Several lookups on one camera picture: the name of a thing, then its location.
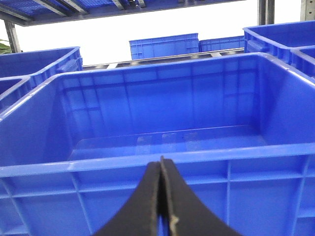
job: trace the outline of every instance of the crate bottom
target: crate bottom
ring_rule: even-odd
[[[250,125],[81,140],[69,160],[267,145]]]

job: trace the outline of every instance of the crate rim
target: crate rim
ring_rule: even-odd
[[[19,79],[21,79],[21,81],[17,82],[15,85],[10,87],[8,90],[6,90],[5,92],[0,94],[0,101],[2,99],[4,99],[5,97],[7,97],[12,92],[14,92],[17,88],[19,88],[23,84],[27,83],[31,79],[31,77],[29,75],[22,75],[22,76],[11,76],[11,77],[0,78],[0,82],[5,81],[5,80],[19,80]]]
[[[173,159],[175,163],[228,161],[274,157],[294,157],[297,155],[314,155],[315,143],[269,145],[259,147],[237,147],[230,149],[213,149],[176,153],[157,153],[124,157],[104,157],[96,159],[48,162],[28,165],[2,166],[0,178],[33,176],[55,173],[85,172],[146,166],[149,162],[159,161],[160,157]]]
[[[162,36],[162,37],[155,37],[155,38],[134,39],[134,40],[129,40],[129,43],[135,42],[135,41],[142,41],[142,40],[161,39],[161,38],[173,38],[173,37],[186,36],[186,35],[196,35],[198,37],[198,33],[184,33],[184,34],[178,34],[178,35],[172,35],[172,36],[164,36],[164,37]]]
[[[298,21],[298,22],[280,23],[280,24],[276,24],[276,25],[277,26],[283,26],[283,25],[296,25],[296,24],[311,24],[311,22],[315,22],[315,20],[313,20],[313,21],[306,21],[306,22],[305,21]],[[258,34],[258,33],[254,32],[254,31],[252,31],[252,29],[254,29],[254,28],[268,28],[268,27],[272,27],[272,26],[273,25],[250,26],[250,27],[243,28],[243,30],[246,33],[249,33],[250,35],[252,35],[252,36],[254,36],[254,37],[256,37],[256,38],[258,38],[260,40],[263,40],[263,41],[265,41],[267,43],[275,45],[278,48],[287,49],[287,50],[288,49],[291,50],[293,48],[297,48],[297,47],[288,47],[288,46],[286,46],[284,44],[278,43],[278,42],[276,42],[274,40],[271,40],[271,39],[269,39],[267,37],[262,36],[261,34]]]
[[[310,63],[315,63],[315,58],[303,53],[301,51],[303,49],[314,49],[315,50],[315,45],[293,48],[293,49],[291,49],[291,52],[298,57],[301,57],[301,58],[303,57],[304,60],[306,60]]]
[[[77,52],[80,50],[80,47],[66,47],[66,48],[55,48],[55,49],[47,49],[47,50],[37,50],[37,51],[31,51],[31,52],[22,52],[22,53],[14,53],[14,54],[9,54],[9,56],[15,56],[15,55],[24,55],[24,54],[28,54],[28,53],[41,53],[41,52],[49,52],[49,51],[55,51],[55,50],[64,50],[64,49],[71,49],[71,51],[69,51],[68,53],[64,54],[62,57],[60,57],[58,60],[53,61],[52,63],[48,64],[47,66],[43,67],[42,69],[32,73],[32,74],[27,74],[27,75],[22,75],[22,76],[34,76],[37,74],[40,74],[44,71],[46,71],[48,68],[51,68],[54,65],[57,65],[58,63],[60,63],[61,61],[64,60],[64,58],[69,57],[70,55],[72,55],[73,53]],[[0,79],[6,79],[6,78],[11,78],[11,76],[8,77],[1,77]]]
[[[209,42],[209,41],[214,41],[214,40],[220,40],[220,39],[236,39],[236,38],[240,38],[240,37],[244,37],[244,35],[238,35],[238,36],[231,36],[231,37],[221,37],[221,38],[210,38],[210,39],[203,39],[203,40],[199,40],[199,43],[204,43],[204,42]]]
[[[295,77],[299,78],[304,83],[308,84],[308,86],[313,87],[315,89],[315,79],[304,74],[303,72],[299,71],[298,69],[294,68],[293,66],[285,63],[284,61],[278,59],[277,57],[267,54],[267,53],[244,53],[244,54],[236,54],[236,55],[228,55],[224,56],[224,58],[238,58],[238,57],[260,57],[265,58],[266,60],[270,61],[272,64],[277,64],[280,68],[286,70],[288,73],[294,75]],[[106,73],[106,72],[115,72],[116,70],[123,69],[125,71],[134,70],[134,69],[146,69],[146,68],[152,68],[156,66],[163,66],[163,65],[170,65],[170,64],[188,64],[193,61],[203,62],[208,60],[221,60],[222,58],[205,58],[205,59],[191,59],[191,60],[185,60],[185,61],[175,61],[175,62],[164,62],[160,64],[147,64],[147,65],[139,65],[139,66],[130,66],[130,67],[123,67],[123,68],[112,68],[112,69],[101,69],[97,70],[84,70],[84,71],[73,71],[73,72],[66,72],[61,74],[53,75],[52,77],[45,80],[43,83],[38,85],[36,88],[29,91],[26,95],[24,95],[21,99],[19,99],[16,103],[14,103],[11,107],[7,108],[0,114],[0,122],[4,120],[7,116],[9,116],[12,112],[14,112],[20,105],[24,104],[26,101],[28,101],[31,97],[33,97],[36,93],[38,93],[40,90],[42,90],[46,85],[53,82],[55,79],[57,79],[60,76],[65,75],[76,75],[76,74],[89,74],[91,72],[94,73]]]

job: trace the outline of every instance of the metal shelf beam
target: metal shelf beam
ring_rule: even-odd
[[[33,0],[41,5],[43,5],[44,7],[46,7],[47,9],[57,13],[60,16],[68,16],[68,13],[66,10],[64,10],[63,8],[52,4],[51,2],[49,2],[48,0]]]
[[[167,62],[184,61],[184,60],[192,60],[192,59],[214,58],[214,57],[240,54],[243,52],[244,52],[244,48],[224,49],[224,50],[217,50],[217,51],[210,51],[210,52],[203,52],[203,53],[191,53],[191,54],[167,56],[167,57],[160,57],[160,58],[148,58],[148,59],[129,60],[129,61],[123,61],[123,62],[108,63],[108,64],[86,65],[86,66],[83,66],[83,70],[113,69],[113,68],[127,67],[127,66],[158,64],[158,63],[167,63]]]
[[[56,0],[61,5],[74,10],[75,12],[80,12],[82,14],[88,14],[87,10],[80,6],[75,0]]]
[[[113,3],[116,5],[116,7],[119,10],[125,10],[125,7],[123,6],[123,3],[121,0],[113,0]]]
[[[301,21],[315,20],[315,0],[302,0]]]
[[[275,23],[275,0],[258,0],[258,24]]]
[[[146,7],[146,3],[144,2],[144,0],[138,0],[140,7]]]
[[[8,34],[11,51],[13,53],[20,53],[20,44],[16,35],[15,25],[10,21],[4,21],[6,33]]]

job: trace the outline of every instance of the blue plastic crate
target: blue plastic crate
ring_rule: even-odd
[[[244,36],[235,36],[228,38],[214,38],[199,41],[199,51],[208,52],[222,49],[243,48]]]
[[[0,78],[0,113],[31,90],[30,77]]]
[[[268,54],[53,76],[0,115],[0,233],[88,236],[171,158],[245,236],[315,234],[315,84]]]
[[[315,45],[315,21],[244,28],[245,52],[266,52],[292,63],[291,49]]]
[[[315,79],[315,46],[292,49],[292,66]]]
[[[0,93],[0,112],[49,77],[78,70],[82,70],[79,47],[0,55],[0,80],[3,84],[4,81],[16,81],[24,75],[29,78],[22,87],[21,83],[17,83],[6,89],[5,94]]]
[[[132,40],[129,43],[133,60],[199,52],[197,33]]]

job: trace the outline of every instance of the white background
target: white background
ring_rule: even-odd
[[[300,21],[301,0],[275,0],[275,23]],[[257,0],[65,22],[16,26],[24,52],[80,46],[83,64],[131,60],[129,40],[199,33],[199,40],[243,35],[257,25]],[[0,20],[0,39],[7,39]]]

